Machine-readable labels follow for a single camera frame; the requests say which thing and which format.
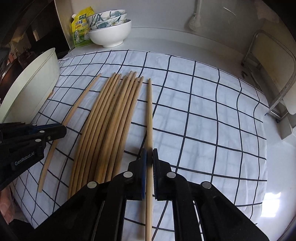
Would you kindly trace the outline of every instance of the ceramic bowl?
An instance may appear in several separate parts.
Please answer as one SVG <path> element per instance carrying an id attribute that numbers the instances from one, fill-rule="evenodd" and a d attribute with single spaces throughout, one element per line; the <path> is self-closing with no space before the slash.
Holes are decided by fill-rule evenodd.
<path id="1" fill-rule="evenodd" d="M 99 28 L 107 28 L 110 26 L 115 26 L 115 25 L 119 25 L 122 23 L 126 23 L 127 22 L 127 14 L 122 14 L 118 17 L 113 17 L 110 18 L 104 22 L 100 22 L 97 25 L 93 25 L 92 27 L 90 27 L 91 30 L 95 30 L 95 29 L 99 29 Z"/>
<path id="2" fill-rule="evenodd" d="M 131 20 L 127 20 L 126 23 L 120 25 L 90 30 L 89 37 L 95 44 L 103 45 L 104 48 L 112 48 L 122 44 L 130 32 Z"/>
<path id="3" fill-rule="evenodd" d="M 96 13 L 94 15 L 88 16 L 86 18 L 86 21 L 87 21 L 89 27 L 91 28 L 94 25 L 98 25 L 101 22 L 104 22 L 110 18 L 118 17 L 118 16 L 125 14 L 125 13 L 126 13 L 126 11 L 124 9 Z"/>

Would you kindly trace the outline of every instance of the plaid tablecloth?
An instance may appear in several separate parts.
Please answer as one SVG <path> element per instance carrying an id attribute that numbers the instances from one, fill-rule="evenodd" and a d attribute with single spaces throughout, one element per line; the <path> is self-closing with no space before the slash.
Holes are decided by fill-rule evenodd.
<path id="1" fill-rule="evenodd" d="M 261 214 L 266 169 L 263 117 L 265 96 L 253 86 L 217 68 L 171 55 L 111 50 L 60 60 L 54 94 L 33 123 L 61 123 L 71 106 L 98 74 L 102 77 L 67 125 L 54 152 L 42 193 L 37 192 L 42 160 L 11 185 L 14 197 L 33 227 L 66 200 L 78 139 L 101 88 L 113 72 L 144 76 L 128 133 L 121 171 L 126 171 L 145 142 L 147 83 L 153 88 L 153 147 L 159 158 L 187 180 L 209 181 L 254 223 Z M 45 156 L 50 143 L 45 149 Z M 153 201 L 153 239 L 174 240 L 170 201 Z M 128 201 L 123 240 L 144 240 L 144 202 Z"/>

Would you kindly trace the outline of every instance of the wooden chopstick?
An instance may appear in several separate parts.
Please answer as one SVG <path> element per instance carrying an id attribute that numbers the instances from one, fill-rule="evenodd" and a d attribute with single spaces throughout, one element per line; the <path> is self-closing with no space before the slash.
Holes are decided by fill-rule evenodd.
<path id="1" fill-rule="evenodd" d="M 80 164 L 79 168 L 78 168 L 78 172 L 77 174 L 74 176 L 74 180 L 73 180 L 73 188 L 71 191 L 71 194 L 74 195 L 77 191 L 80 190 L 81 188 L 81 184 L 82 184 L 82 177 L 83 177 L 83 173 L 85 170 L 85 166 L 86 166 L 86 162 L 87 162 L 87 158 L 89 155 L 92 154 L 91 151 L 91 144 L 93 143 L 93 141 L 95 141 L 95 132 L 97 132 L 98 130 L 98 124 L 101 118 L 104 118 L 104 109 L 109 107 L 110 101 L 113 98 L 114 92 L 117 88 L 118 82 L 120 80 L 121 74 L 118 75 L 116 74 L 114 79 L 112 80 L 110 87 L 106 93 L 105 96 L 102 96 L 103 98 L 103 102 L 102 102 L 102 106 L 100 107 L 100 110 L 98 112 L 98 115 L 96 117 L 93 129 L 90 132 L 89 135 L 89 139 L 88 142 L 86 143 L 86 147 L 85 147 L 85 151 L 84 154 L 81 155 L 80 154 L 80 159 L 81 161 L 78 162 L 78 164 Z"/>
<path id="2" fill-rule="evenodd" d="M 72 106 L 72 108 L 70 109 L 70 112 L 67 114 L 65 120 L 63 121 L 63 125 L 66 126 L 69 121 L 71 120 L 73 114 L 75 113 L 75 111 L 77 110 L 78 106 L 80 105 L 80 103 L 82 102 L 82 100 L 84 99 L 84 97 L 87 95 L 87 93 L 89 92 L 89 90 L 92 88 L 92 86 L 95 84 L 95 82 L 100 78 L 102 74 L 99 74 L 96 78 L 94 78 L 92 80 L 92 82 L 88 85 L 88 87 L 85 89 L 85 91 L 81 94 L 81 96 L 78 98 L 78 100 L 75 102 L 75 104 Z M 52 160 L 55 148 L 57 147 L 57 144 L 59 143 L 59 140 L 54 140 L 52 143 L 52 146 L 48 152 L 48 155 L 45 159 L 44 162 L 44 166 L 42 168 L 41 171 L 41 175 L 39 178 L 39 183 L 38 183 L 38 192 L 42 192 L 43 189 L 43 185 L 44 185 L 44 181 L 45 181 L 45 177 L 47 174 L 47 170 L 49 168 L 50 162 Z"/>
<path id="3" fill-rule="evenodd" d="M 127 103 L 126 103 L 126 105 L 124 107 L 124 112 L 123 112 L 122 117 L 120 119 L 120 125 L 118 127 L 116 137 L 115 137 L 115 141 L 114 141 L 114 144 L 113 144 L 113 148 L 112 148 L 112 151 L 111 151 L 111 156 L 110 156 L 110 160 L 109 160 L 109 166 L 108 166 L 105 182 L 111 181 L 111 179 L 112 179 L 112 173 L 113 173 L 113 169 L 114 169 L 114 165 L 115 165 L 115 160 L 116 160 L 118 148 L 119 148 L 119 145 L 120 145 L 122 131 L 123 131 L 123 128 L 124 128 L 124 125 L 125 125 L 125 122 L 126 122 L 126 118 L 127 118 L 127 115 L 128 115 L 128 111 L 130 110 L 130 106 L 131 106 L 132 100 L 134 98 L 134 94 L 135 94 L 137 86 L 138 86 L 138 78 L 133 83 L 131 92 L 130 92 L 130 94 L 128 96 Z"/>
<path id="4" fill-rule="evenodd" d="M 84 175 L 82 178 L 82 184 L 81 184 L 82 186 L 85 185 L 87 182 L 94 180 L 95 169 L 98 162 L 98 157 L 96 155 L 99 155 L 96 153 L 96 150 L 100 148 L 102 145 L 102 142 L 100 141 L 100 139 L 102 138 L 102 136 L 105 136 L 106 129 L 107 129 L 109 120 L 111 118 L 114 106 L 117 102 L 119 93 L 126 80 L 127 80 L 127 77 L 124 76 L 123 80 L 121 81 L 121 83 L 116 89 L 115 96 L 112 99 L 108 100 L 109 107 L 105 108 L 102 113 L 102 118 L 98 123 L 98 127 L 95 133 L 95 138 L 93 140 L 93 143 L 91 143 L 90 154 L 88 156 Z"/>
<path id="5" fill-rule="evenodd" d="M 118 148 L 118 152 L 117 152 L 116 160 L 115 160 L 115 164 L 114 164 L 114 170 L 113 170 L 113 173 L 112 173 L 112 178 L 115 177 L 118 174 L 119 170 L 120 170 L 120 164 L 121 164 L 121 160 L 122 160 L 122 157 L 123 157 L 123 151 L 124 151 L 124 147 L 126 145 L 126 140 L 127 140 L 127 137 L 128 137 L 128 130 L 129 130 L 129 127 L 130 127 L 130 124 L 131 124 L 131 119 L 133 117 L 133 111 L 135 109 L 135 106 L 136 106 L 136 103 L 137 103 L 137 100 L 138 100 L 138 95 L 140 93 L 140 89 L 141 89 L 143 80 L 144 80 L 144 77 L 141 77 L 140 82 L 137 85 L 137 89 L 135 91 L 135 94 L 134 94 L 130 109 L 128 111 L 126 121 L 124 123 L 124 128 L 123 128 L 121 139 L 120 139 L 120 145 L 119 145 L 119 148 Z"/>
<path id="6" fill-rule="evenodd" d="M 118 97 L 118 102 L 115 106 L 114 112 L 108 123 L 108 128 L 106 131 L 106 135 L 104 137 L 103 145 L 100 150 L 99 160 L 100 166 L 96 167 L 96 173 L 94 180 L 98 183 L 103 183 L 105 181 L 105 176 L 107 173 L 107 168 L 111 156 L 111 151 L 113 148 L 114 140 L 116 137 L 116 133 L 120 124 L 120 119 L 122 117 L 124 107 L 128 100 L 129 93 L 135 82 L 136 72 L 134 72 L 131 81 L 127 81 Z"/>
<path id="7" fill-rule="evenodd" d="M 147 167 L 146 167 L 146 222 L 145 241 L 152 239 L 152 194 L 153 194 L 153 168 L 152 168 L 152 83 L 148 81 L 147 103 Z"/>
<path id="8" fill-rule="evenodd" d="M 92 110 L 91 110 L 91 112 L 90 112 L 90 114 L 89 114 L 89 116 L 87 118 L 87 121 L 85 123 L 85 126 L 83 128 L 82 135 L 80 137 L 79 144 L 78 144 L 78 147 L 77 147 L 77 151 L 76 151 L 76 154 L 75 154 L 74 164 L 73 164 L 73 167 L 72 167 L 72 173 L 71 173 L 71 177 L 70 177 L 70 184 L 69 184 L 69 190 L 68 190 L 68 199 L 71 197 L 74 175 L 75 175 L 75 173 L 79 172 L 79 170 L 76 170 L 76 167 L 77 167 L 77 162 L 78 162 L 79 155 L 80 155 L 80 152 L 81 152 L 81 148 L 83 146 L 83 152 L 84 152 L 85 145 L 87 144 L 87 142 L 89 140 L 90 132 L 91 132 L 93 126 L 94 126 L 94 122 L 95 122 L 96 117 L 98 115 L 98 112 L 99 112 L 99 110 L 100 110 L 100 108 L 102 106 L 104 96 L 106 95 L 106 92 L 108 91 L 109 86 L 110 86 L 112 80 L 114 79 L 115 75 L 116 75 L 116 73 L 113 73 L 112 77 L 108 78 L 107 81 L 105 82 L 101 92 L 99 93 L 99 95 L 98 95 L 98 97 L 96 99 L 96 102 L 95 102 L 94 106 L 92 107 Z"/>

